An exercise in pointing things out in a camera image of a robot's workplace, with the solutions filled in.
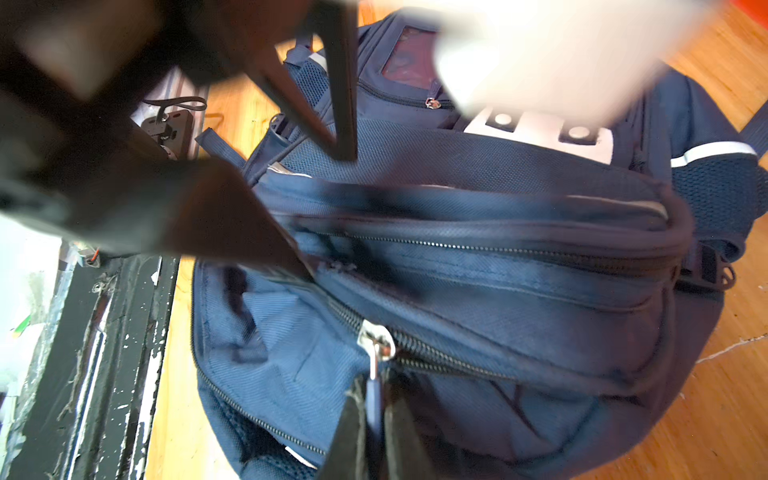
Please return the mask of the navy blue backpack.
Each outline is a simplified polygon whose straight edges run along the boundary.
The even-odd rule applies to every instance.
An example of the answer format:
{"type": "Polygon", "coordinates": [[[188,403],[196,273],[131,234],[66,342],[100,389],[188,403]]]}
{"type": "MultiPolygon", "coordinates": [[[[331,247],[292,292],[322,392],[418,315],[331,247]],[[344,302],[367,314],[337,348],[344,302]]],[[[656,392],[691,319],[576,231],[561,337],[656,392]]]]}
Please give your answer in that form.
{"type": "Polygon", "coordinates": [[[437,33],[408,10],[359,30],[355,162],[284,115],[249,159],[200,136],[314,270],[195,265],[199,395],[242,479],[315,479],[358,376],[368,479],[391,384],[437,479],[568,479],[643,440],[719,320],[766,145],[671,68],[600,129],[461,114],[437,33]]]}

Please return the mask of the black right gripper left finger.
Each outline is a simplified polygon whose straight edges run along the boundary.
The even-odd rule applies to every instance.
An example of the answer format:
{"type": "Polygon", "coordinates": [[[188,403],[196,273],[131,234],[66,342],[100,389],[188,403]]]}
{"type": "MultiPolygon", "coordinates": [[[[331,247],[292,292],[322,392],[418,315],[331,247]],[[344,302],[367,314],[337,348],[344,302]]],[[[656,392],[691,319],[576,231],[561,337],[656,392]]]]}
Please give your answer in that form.
{"type": "Polygon", "coordinates": [[[319,469],[319,480],[369,478],[367,457],[366,381],[356,377],[345,392],[345,403],[330,449],[319,469]]]}

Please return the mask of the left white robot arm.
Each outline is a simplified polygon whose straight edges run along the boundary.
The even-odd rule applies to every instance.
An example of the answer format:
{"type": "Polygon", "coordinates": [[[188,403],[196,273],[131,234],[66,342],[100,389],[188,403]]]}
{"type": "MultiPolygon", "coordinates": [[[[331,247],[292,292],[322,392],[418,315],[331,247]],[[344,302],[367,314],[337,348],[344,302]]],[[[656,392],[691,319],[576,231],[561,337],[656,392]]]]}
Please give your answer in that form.
{"type": "Polygon", "coordinates": [[[561,479],[640,442],[720,315],[662,57],[711,1],[5,1],[1,210],[195,256],[248,479],[561,479]]]}

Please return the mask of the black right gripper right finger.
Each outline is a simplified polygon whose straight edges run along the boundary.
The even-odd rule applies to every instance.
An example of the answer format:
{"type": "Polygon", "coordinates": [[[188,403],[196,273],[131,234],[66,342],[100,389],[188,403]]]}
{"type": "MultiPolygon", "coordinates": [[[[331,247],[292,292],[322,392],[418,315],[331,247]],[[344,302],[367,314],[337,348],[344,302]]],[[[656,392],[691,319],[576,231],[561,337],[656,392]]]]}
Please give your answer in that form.
{"type": "Polygon", "coordinates": [[[384,458],[387,478],[437,479],[403,393],[394,384],[386,385],[384,393],[384,458]]]}

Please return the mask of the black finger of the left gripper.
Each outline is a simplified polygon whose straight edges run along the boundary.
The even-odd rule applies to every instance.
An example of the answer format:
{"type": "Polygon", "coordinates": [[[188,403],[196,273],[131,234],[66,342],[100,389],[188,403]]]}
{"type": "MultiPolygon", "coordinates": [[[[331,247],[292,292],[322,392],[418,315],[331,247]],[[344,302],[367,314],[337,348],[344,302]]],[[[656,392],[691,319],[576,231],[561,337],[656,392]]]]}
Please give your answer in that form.
{"type": "Polygon", "coordinates": [[[247,1],[239,11],[244,73],[330,158],[358,158],[358,8],[354,1],[247,1]],[[283,66],[276,45],[316,37],[306,60],[319,71],[330,117],[323,120],[306,90],[283,66]]]}

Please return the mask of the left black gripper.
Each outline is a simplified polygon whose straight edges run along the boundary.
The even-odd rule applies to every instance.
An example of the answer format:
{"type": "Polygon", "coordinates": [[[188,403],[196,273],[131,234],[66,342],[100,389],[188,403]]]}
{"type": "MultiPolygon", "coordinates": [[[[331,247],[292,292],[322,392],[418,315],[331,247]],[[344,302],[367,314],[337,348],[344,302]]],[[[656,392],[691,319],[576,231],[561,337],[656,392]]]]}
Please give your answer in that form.
{"type": "Polygon", "coordinates": [[[2,213],[111,253],[193,255],[310,278],[233,165],[172,160],[132,119],[180,67],[197,83],[244,73],[307,121],[274,51],[307,12],[269,1],[3,2],[2,213]]]}

